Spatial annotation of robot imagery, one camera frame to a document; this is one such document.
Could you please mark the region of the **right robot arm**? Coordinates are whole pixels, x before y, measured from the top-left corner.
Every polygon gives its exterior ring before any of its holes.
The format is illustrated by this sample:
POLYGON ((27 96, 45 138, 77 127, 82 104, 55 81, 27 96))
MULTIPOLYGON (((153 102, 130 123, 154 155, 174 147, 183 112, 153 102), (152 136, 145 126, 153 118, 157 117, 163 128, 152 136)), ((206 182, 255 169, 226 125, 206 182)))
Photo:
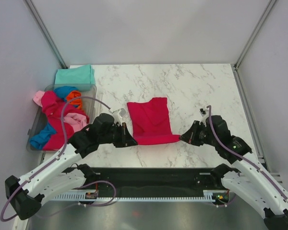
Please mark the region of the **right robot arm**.
POLYGON ((221 116, 194 121, 180 140, 214 147, 230 165, 221 164, 211 171, 211 185, 234 192, 260 214, 269 230, 288 230, 288 191, 257 160, 251 147, 231 134, 221 116))

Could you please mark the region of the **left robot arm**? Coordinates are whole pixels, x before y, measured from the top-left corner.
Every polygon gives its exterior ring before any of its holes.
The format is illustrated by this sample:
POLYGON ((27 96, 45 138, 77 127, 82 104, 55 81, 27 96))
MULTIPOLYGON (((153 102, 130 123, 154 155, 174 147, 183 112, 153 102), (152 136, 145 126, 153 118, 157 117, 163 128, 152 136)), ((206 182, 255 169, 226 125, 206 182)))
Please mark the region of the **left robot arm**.
POLYGON ((26 220, 55 196, 74 188, 92 188, 96 177, 89 166, 79 165, 65 175, 62 172, 102 144, 113 144, 116 148, 136 146, 124 122, 117 122, 110 114, 101 113, 92 124, 74 133, 47 161, 32 171, 5 180, 7 205, 14 209, 15 216, 26 220))

